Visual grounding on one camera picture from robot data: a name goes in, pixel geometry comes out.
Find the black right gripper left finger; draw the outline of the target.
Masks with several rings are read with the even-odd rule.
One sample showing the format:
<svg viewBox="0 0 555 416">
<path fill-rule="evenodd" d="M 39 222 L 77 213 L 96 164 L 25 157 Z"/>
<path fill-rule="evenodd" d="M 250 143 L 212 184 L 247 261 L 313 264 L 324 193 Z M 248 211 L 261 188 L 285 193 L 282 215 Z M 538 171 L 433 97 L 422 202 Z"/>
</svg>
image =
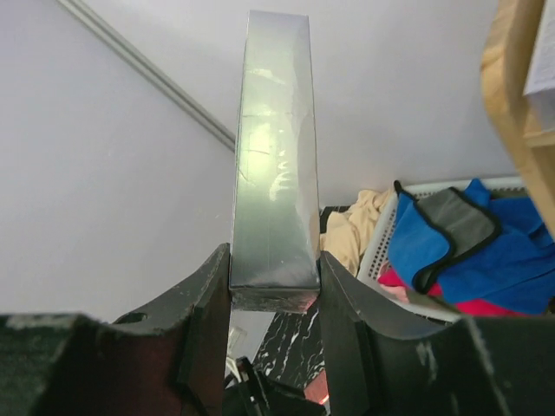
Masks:
<svg viewBox="0 0 555 416">
<path fill-rule="evenodd" d="M 230 248 L 112 323 L 83 314 L 1 318 L 4 415 L 219 415 Z"/>
</svg>

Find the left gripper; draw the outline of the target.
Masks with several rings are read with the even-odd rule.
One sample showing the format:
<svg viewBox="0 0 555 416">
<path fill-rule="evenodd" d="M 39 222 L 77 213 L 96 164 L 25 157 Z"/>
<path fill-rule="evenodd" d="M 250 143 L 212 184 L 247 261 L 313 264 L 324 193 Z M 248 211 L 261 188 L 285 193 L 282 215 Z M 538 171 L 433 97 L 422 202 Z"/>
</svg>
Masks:
<svg viewBox="0 0 555 416">
<path fill-rule="evenodd" d="M 230 373 L 225 377 L 225 416 L 322 416 L 324 405 L 308 400 L 295 387 L 270 380 L 247 357 L 227 358 Z"/>
</svg>

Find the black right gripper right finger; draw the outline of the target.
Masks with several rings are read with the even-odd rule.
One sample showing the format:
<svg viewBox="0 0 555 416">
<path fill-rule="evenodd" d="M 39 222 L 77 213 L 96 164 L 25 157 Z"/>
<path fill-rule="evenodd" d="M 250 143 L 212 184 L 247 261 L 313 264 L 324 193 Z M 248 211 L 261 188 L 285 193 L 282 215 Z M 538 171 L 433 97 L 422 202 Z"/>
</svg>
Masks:
<svg viewBox="0 0 555 416">
<path fill-rule="evenodd" d="M 318 298 L 335 415 L 551 415 L 554 320 L 462 317 L 439 325 L 320 257 Z"/>
</svg>

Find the red 3D toothpaste box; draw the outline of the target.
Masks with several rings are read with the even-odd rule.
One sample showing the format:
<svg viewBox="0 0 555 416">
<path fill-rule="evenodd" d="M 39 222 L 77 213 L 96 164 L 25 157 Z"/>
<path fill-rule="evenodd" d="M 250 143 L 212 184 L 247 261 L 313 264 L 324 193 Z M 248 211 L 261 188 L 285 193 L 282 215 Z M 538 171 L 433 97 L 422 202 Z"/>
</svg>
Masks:
<svg viewBox="0 0 555 416">
<path fill-rule="evenodd" d="M 322 370 L 304 389 L 304 395 L 307 400 L 326 405 L 329 402 L 329 389 L 326 378 L 326 372 Z"/>
</svg>

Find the silver toothpaste box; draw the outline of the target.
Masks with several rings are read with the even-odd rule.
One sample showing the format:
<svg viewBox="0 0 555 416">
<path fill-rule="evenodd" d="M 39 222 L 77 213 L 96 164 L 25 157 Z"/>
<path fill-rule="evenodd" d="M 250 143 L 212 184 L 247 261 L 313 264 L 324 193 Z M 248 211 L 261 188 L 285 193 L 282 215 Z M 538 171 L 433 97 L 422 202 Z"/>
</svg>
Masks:
<svg viewBox="0 0 555 416">
<path fill-rule="evenodd" d="M 307 16 L 249 13 L 235 155 L 233 303 L 242 310 L 303 313 L 321 287 Z"/>
</svg>

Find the wooden shelf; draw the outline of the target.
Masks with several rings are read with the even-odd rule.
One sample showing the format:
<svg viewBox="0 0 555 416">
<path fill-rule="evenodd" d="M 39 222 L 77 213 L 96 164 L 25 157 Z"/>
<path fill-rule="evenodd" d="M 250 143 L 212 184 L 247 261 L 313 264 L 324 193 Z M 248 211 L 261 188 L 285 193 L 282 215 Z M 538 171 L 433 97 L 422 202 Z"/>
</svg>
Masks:
<svg viewBox="0 0 555 416">
<path fill-rule="evenodd" d="M 554 232 L 554 132 L 540 125 L 525 97 L 543 1 L 500 1 L 480 64 L 489 120 L 550 233 Z"/>
</svg>

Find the magenta cloth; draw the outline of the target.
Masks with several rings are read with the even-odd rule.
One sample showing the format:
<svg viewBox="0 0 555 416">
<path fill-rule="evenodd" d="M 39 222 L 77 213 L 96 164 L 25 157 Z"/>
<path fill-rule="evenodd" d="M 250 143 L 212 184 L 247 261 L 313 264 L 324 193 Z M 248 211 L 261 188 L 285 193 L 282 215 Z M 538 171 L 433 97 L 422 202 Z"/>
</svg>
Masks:
<svg viewBox="0 0 555 416">
<path fill-rule="evenodd" d="M 381 274 L 377 282 L 382 289 L 394 296 L 398 301 L 406 304 L 418 303 L 430 308 L 442 307 L 453 312 L 473 316 L 526 316 L 526 314 L 506 309 L 481 299 L 448 303 L 442 297 L 442 291 L 438 284 L 432 287 L 431 294 L 422 295 L 404 283 L 393 269 L 388 269 Z"/>
</svg>

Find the beige cloth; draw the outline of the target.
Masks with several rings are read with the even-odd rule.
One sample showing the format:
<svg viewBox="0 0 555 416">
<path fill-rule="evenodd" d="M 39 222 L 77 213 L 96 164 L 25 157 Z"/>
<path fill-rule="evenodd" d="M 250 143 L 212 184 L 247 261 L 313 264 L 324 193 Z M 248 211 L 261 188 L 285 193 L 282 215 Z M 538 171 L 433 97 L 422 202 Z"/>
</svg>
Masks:
<svg viewBox="0 0 555 416">
<path fill-rule="evenodd" d="M 356 276 L 362 256 L 392 190 L 362 190 L 357 201 L 345 212 L 333 211 L 326 231 L 320 235 L 320 249 L 329 252 L 352 276 Z"/>
</svg>

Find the grey cloth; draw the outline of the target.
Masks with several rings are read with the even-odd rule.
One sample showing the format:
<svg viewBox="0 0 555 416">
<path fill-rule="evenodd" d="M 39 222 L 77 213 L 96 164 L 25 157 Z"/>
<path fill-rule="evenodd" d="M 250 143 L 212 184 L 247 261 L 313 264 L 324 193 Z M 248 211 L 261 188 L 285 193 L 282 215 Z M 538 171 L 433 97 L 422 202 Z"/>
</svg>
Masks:
<svg viewBox="0 0 555 416">
<path fill-rule="evenodd" d="M 493 214 L 454 187 L 417 199 L 415 207 L 447 240 L 447 263 L 471 256 L 501 233 L 500 221 Z"/>
</svg>

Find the blue cloth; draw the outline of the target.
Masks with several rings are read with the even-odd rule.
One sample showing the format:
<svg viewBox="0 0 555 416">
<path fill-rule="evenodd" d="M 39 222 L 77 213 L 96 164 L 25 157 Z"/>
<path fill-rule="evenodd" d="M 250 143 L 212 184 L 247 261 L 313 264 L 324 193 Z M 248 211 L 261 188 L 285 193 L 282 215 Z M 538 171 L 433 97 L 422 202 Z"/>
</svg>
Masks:
<svg viewBox="0 0 555 416">
<path fill-rule="evenodd" d="M 384 288 L 414 291 L 466 315 L 543 315 L 554 298 L 554 240 L 532 200 L 472 179 L 397 206 Z"/>
</svg>

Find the aluminium rail frame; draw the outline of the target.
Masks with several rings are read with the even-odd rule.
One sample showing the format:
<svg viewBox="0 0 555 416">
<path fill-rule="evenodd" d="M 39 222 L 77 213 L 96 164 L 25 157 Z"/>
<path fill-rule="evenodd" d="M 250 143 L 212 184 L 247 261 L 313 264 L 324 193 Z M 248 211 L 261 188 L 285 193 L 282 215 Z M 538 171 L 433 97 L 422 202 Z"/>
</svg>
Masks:
<svg viewBox="0 0 555 416">
<path fill-rule="evenodd" d="M 235 151 L 235 135 L 214 115 L 208 112 L 182 87 L 144 56 L 135 46 L 110 26 L 83 1 L 58 0 L 67 12 L 107 44 L 136 72 L 153 84 L 162 94 L 199 123 L 218 142 Z"/>
</svg>

